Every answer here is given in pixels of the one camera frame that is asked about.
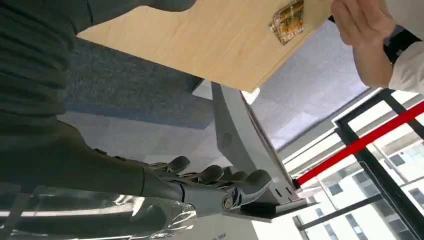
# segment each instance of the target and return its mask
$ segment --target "robotic hand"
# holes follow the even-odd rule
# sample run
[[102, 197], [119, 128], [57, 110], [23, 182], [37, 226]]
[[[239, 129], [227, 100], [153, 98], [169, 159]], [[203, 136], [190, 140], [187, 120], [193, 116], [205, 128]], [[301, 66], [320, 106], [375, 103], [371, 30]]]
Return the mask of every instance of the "robotic hand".
[[265, 170], [250, 175], [237, 172], [231, 181], [220, 180], [224, 171], [211, 165], [202, 172], [178, 175], [190, 165], [184, 156], [170, 163], [142, 163], [144, 186], [141, 196], [175, 200], [193, 205], [198, 217], [222, 214], [257, 200], [268, 188], [271, 177]]

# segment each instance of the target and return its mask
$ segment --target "glass panel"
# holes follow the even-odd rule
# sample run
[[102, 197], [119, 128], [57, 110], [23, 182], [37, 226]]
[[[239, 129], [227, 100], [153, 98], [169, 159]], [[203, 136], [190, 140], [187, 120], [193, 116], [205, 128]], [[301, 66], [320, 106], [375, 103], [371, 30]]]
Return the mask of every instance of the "glass panel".
[[376, 126], [393, 118], [395, 115], [392, 108], [385, 101], [381, 101], [351, 120], [348, 125], [358, 136], [362, 136], [375, 129]]
[[395, 91], [392, 94], [392, 97], [396, 99], [400, 104], [402, 104], [406, 109], [410, 108], [411, 106], [421, 102], [424, 100], [424, 97], [422, 95], [419, 95], [418, 93], [414, 92], [407, 92], [407, 91]]
[[414, 240], [384, 200], [363, 206], [305, 230], [309, 240]]
[[328, 158], [328, 156], [334, 154], [343, 146], [344, 144], [340, 137], [336, 133], [333, 133], [295, 158], [289, 160], [285, 159], [283, 164], [290, 174], [298, 174], [300, 171], [303, 171], [316, 162]]
[[18, 239], [170, 238], [191, 229], [192, 205], [161, 198], [39, 187], [15, 226]]
[[309, 223], [380, 193], [352, 155], [302, 185], [299, 196], [320, 204], [298, 216]]
[[424, 215], [424, 177], [401, 185], [400, 188], [420, 213]]
[[380, 191], [353, 155], [317, 176], [335, 209], [342, 209]]
[[[415, 103], [411, 101], [416, 101], [418, 95], [396, 91], [393, 93], [393, 97], [401, 104], [408, 104], [411, 107]], [[355, 131], [361, 137], [397, 116], [393, 110], [389, 109], [388, 111], [388, 107], [385, 102], [380, 102], [353, 119], [349, 125], [354, 123], [351, 127], [357, 126]], [[409, 192], [415, 188], [422, 189], [421, 186], [424, 186], [424, 182], [421, 181], [424, 179], [423, 139], [408, 124], [403, 124], [369, 144], [367, 148], [393, 180], [401, 186], [417, 209], [424, 214], [422, 205], [413, 196], [415, 192]], [[367, 187], [366, 191], [371, 193], [373, 192], [372, 188]]]

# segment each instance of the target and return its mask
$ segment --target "finger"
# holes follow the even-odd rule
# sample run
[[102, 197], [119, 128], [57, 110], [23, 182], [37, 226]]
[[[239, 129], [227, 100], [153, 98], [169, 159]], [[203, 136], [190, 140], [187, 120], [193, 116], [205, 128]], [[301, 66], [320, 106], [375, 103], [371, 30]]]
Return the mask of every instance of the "finger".
[[358, 3], [371, 28], [384, 35], [389, 35], [393, 31], [395, 23], [379, 0], [358, 0]]
[[352, 45], [351, 36], [349, 36], [348, 30], [346, 29], [346, 27], [343, 25], [342, 21], [340, 20], [340, 16], [339, 16], [340, 14], [339, 14], [338, 8], [335, 6], [336, 1], [334, 1], [333, 5], [331, 6], [332, 16], [334, 18], [335, 25], [337, 26], [340, 32], [340, 37], [343, 43], [346, 45]]
[[365, 13], [357, 0], [343, 0], [350, 15], [356, 23], [361, 37], [369, 43], [379, 40], [379, 32], [369, 26]]
[[357, 45], [361, 42], [361, 33], [351, 13], [349, 12], [348, 7], [344, 2], [337, 1], [335, 2], [335, 8], [336, 15], [349, 34], [350, 39], [352, 40], [352, 44]]

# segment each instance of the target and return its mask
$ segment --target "red bar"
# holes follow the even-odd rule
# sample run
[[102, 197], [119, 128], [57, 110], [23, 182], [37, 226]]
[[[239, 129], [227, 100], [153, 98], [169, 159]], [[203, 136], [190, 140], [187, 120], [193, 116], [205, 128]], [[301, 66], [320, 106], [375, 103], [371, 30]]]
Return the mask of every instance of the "red bar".
[[362, 150], [363, 148], [365, 148], [368, 144], [374, 142], [378, 138], [384, 136], [390, 131], [393, 131], [394, 129], [400, 127], [401, 125], [409, 123], [410, 121], [412, 121], [413, 119], [415, 119], [418, 115], [422, 113], [424, 113], [424, 101], [411, 107], [405, 112], [402, 112], [397, 117], [386, 122], [380, 127], [374, 129], [367, 135], [361, 137], [360, 139], [358, 139], [351, 145], [343, 148], [341, 151], [337, 152], [336, 154], [334, 154], [333, 156], [331, 156], [324, 162], [320, 163], [318, 166], [314, 167], [313, 169], [311, 169], [304, 175], [300, 176], [297, 179], [298, 185], [299, 186], [303, 185], [307, 181], [316, 177], [318, 174], [324, 172], [326, 169], [330, 168], [331, 166], [335, 165], [341, 160], [347, 158], [349, 155], [357, 153], [359, 150]]

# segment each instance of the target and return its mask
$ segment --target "floor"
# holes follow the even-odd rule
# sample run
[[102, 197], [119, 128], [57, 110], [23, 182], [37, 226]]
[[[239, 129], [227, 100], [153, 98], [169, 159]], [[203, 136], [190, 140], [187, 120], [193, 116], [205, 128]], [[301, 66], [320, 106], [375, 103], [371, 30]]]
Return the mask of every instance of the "floor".
[[[352, 51], [327, 21], [261, 87], [252, 107], [276, 148], [288, 144], [367, 88], [361, 83]], [[215, 126], [206, 129], [67, 112], [59, 117], [76, 126], [87, 144], [112, 156], [169, 162], [185, 155], [188, 171], [230, 163], [216, 148]]]

